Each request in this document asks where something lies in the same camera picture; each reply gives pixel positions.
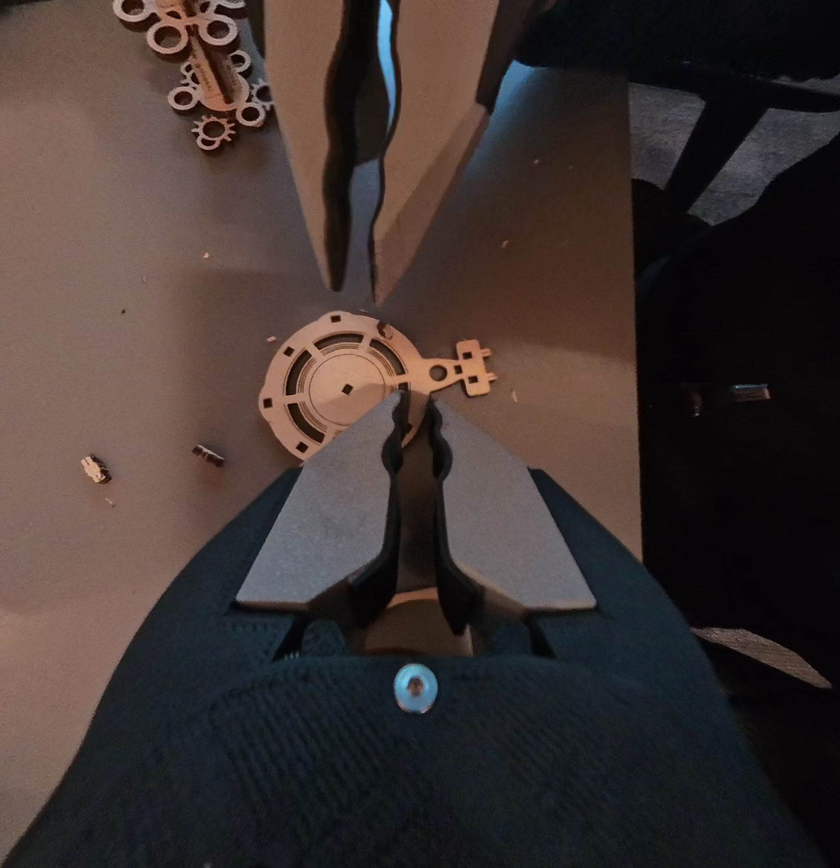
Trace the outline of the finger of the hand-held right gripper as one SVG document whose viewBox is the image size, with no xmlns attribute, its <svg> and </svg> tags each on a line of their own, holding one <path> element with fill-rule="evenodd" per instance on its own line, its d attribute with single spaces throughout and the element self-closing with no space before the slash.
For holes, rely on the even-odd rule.
<svg viewBox="0 0 840 868">
<path fill-rule="evenodd" d="M 408 271 L 488 124 L 477 91 L 499 3 L 402 1 L 389 7 L 392 118 L 371 226 L 378 306 Z"/>
<path fill-rule="evenodd" d="M 355 167 L 381 155 L 389 99 L 380 2 L 265 1 L 263 55 L 296 191 L 324 283 L 339 292 Z"/>
</svg>

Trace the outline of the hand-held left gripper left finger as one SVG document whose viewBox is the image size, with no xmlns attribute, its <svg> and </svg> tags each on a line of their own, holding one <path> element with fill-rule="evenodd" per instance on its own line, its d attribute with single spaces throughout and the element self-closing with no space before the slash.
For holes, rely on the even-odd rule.
<svg viewBox="0 0 840 868">
<path fill-rule="evenodd" d="M 394 596 L 407 394 L 393 392 L 309 458 L 236 593 L 243 609 L 367 627 Z"/>
</svg>

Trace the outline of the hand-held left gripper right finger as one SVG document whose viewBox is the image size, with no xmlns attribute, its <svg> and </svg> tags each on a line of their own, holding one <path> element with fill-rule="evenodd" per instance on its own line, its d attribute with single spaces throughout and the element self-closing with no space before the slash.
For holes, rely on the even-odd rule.
<svg viewBox="0 0 840 868">
<path fill-rule="evenodd" d="M 436 586 L 447 625 L 597 608 L 528 468 L 451 407 L 429 407 Z"/>
</svg>

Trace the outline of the round wooden disc part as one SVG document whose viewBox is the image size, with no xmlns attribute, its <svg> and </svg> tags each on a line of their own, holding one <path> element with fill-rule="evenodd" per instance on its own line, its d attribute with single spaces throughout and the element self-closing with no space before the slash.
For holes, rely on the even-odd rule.
<svg viewBox="0 0 840 868">
<path fill-rule="evenodd" d="M 490 394 L 492 352 L 462 340 L 452 358 L 426 358 L 393 325 L 370 315 L 330 311 L 275 352 L 258 397 L 273 435 L 300 461 L 393 393 L 404 396 L 403 444 L 417 435 L 430 396 L 461 384 L 468 397 Z"/>
</svg>

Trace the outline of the black bag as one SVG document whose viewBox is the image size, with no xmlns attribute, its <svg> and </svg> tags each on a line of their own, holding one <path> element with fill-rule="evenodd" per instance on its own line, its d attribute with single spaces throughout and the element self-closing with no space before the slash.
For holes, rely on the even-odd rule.
<svg viewBox="0 0 840 868">
<path fill-rule="evenodd" d="M 638 279 L 646 559 L 840 693 L 840 136 Z"/>
</svg>

